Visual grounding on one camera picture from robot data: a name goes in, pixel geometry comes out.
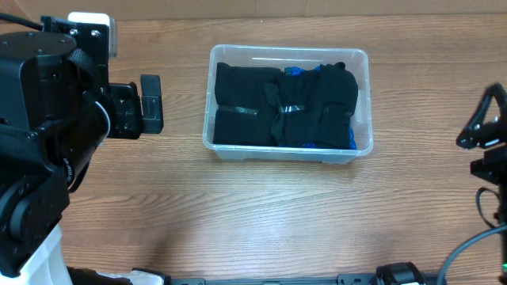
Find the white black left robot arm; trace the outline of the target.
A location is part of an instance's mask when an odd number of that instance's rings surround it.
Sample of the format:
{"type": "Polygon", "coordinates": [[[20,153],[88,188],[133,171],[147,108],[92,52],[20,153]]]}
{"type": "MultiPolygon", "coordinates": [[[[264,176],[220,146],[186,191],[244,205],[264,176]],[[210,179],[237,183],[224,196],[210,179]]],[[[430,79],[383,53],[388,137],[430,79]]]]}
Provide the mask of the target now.
{"type": "Polygon", "coordinates": [[[105,139],[137,139],[163,128],[161,82],[109,81],[116,23],[73,12],[1,37],[1,281],[37,284],[168,284],[163,273],[103,273],[63,259],[60,220],[105,139]]]}

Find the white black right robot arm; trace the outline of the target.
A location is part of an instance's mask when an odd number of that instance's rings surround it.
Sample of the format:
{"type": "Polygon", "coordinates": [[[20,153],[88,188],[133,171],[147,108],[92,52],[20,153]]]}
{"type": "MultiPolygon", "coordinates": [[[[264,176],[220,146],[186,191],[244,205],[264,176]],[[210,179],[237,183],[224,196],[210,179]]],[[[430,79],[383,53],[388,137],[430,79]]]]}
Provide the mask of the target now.
{"type": "Polygon", "coordinates": [[[484,149],[483,158],[470,163],[471,174],[497,186],[498,199],[494,218],[499,226],[506,225],[506,91],[499,83],[486,88],[478,107],[456,138],[456,145],[471,150],[484,149]],[[499,115],[491,121],[486,114],[492,101],[499,115]]]}

